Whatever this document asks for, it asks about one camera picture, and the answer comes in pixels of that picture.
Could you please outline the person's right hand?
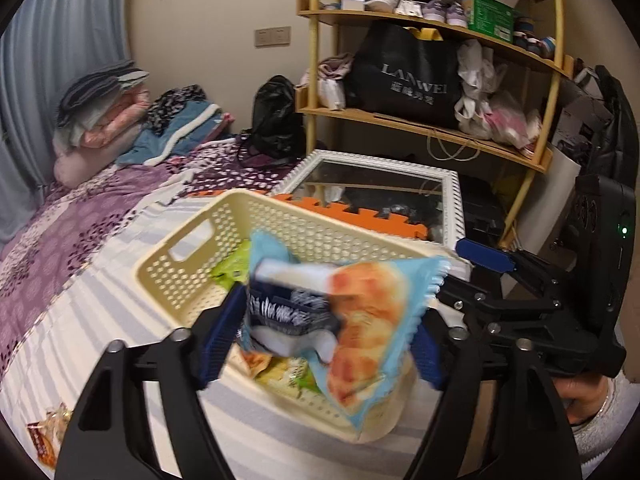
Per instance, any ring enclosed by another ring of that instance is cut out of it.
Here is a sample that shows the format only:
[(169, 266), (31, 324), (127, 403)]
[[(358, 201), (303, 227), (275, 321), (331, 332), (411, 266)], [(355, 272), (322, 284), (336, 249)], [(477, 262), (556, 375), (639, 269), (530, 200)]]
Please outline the person's right hand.
[(565, 403), (565, 414), (571, 425), (583, 424), (596, 416), (605, 404), (610, 388), (608, 378), (598, 374), (557, 377), (553, 383)]

